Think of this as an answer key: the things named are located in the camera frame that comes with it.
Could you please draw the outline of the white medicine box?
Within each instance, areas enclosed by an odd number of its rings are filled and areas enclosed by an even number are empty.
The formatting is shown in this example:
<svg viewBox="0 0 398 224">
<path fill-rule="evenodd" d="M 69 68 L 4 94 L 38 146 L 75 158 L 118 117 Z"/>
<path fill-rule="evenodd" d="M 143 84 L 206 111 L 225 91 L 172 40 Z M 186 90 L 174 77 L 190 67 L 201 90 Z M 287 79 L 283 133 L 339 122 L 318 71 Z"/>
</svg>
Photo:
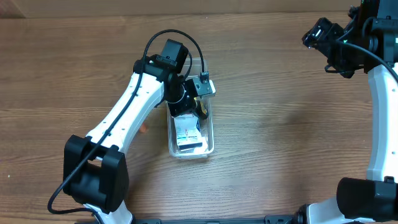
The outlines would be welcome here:
<svg viewBox="0 0 398 224">
<path fill-rule="evenodd" d="M 180 150 L 201 147 L 203 140 L 200 123 L 194 114 L 184 114 L 174 118 L 177 146 Z"/>
</svg>

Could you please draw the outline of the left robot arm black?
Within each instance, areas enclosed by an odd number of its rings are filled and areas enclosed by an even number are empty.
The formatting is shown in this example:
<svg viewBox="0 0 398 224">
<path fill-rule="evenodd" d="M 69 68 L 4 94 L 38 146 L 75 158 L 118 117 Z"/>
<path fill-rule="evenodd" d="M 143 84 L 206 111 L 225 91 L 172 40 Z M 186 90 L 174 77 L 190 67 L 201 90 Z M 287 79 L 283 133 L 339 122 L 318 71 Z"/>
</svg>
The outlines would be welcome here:
<svg viewBox="0 0 398 224">
<path fill-rule="evenodd" d="M 171 39 L 160 54 L 143 55 L 134 65 L 127 89 L 104 120 L 85 137 L 68 139 L 60 190 L 82 205 L 73 212 L 90 212 L 96 223 L 133 222 L 124 202 L 129 188 L 126 154 L 147 115 L 166 102 L 174 118 L 208 117 L 199 100 L 203 81 L 180 75 L 191 57 L 186 46 Z"/>
</svg>

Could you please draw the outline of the dark syrup bottle white cap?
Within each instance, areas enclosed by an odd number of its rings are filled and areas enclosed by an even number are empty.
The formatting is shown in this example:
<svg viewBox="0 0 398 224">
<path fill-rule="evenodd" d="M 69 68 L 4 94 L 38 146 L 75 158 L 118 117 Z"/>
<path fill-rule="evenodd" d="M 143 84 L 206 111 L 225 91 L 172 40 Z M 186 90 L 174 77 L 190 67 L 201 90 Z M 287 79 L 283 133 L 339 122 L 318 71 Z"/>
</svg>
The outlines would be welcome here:
<svg viewBox="0 0 398 224">
<path fill-rule="evenodd" d="M 208 118 L 208 110 L 206 109 L 205 105 L 200 100 L 196 100 L 196 104 L 196 116 L 201 120 L 206 120 Z"/>
</svg>

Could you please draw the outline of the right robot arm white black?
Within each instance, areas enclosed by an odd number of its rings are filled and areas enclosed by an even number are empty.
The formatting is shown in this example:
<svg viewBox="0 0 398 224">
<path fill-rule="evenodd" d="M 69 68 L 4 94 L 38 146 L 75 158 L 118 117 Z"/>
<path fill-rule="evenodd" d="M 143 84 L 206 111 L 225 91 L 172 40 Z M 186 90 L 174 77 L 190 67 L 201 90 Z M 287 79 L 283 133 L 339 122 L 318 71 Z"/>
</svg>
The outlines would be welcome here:
<svg viewBox="0 0 398 224">
<path fill-rule="evenodd" d="M 351 78 L 363 70 L 368 76 L 373 140 L 366 178 L 342 178 L 334 197 L 303 205 L 286 223 L 397 220 L 397 1 L 361 1 L 348 15 L 346 27 L 319 18 L 302 41 L 327 58 L 327 73 Z"/>
</svg>

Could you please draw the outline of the orange tablet tube white cap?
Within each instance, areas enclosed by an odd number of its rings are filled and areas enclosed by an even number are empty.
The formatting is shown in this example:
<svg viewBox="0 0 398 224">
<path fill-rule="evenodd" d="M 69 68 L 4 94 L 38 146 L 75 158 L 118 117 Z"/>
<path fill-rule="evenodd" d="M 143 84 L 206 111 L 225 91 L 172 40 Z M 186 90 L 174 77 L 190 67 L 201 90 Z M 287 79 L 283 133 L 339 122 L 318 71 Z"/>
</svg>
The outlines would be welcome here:
<svg viewBox="0 0 398 224">
<path fill-rule="evenodd" d="M 145 124 L 142 124 L 141 127 L 139 128 L 140 133 L 146 133 L 147 132 L 147 126 Z"/>
</svg>

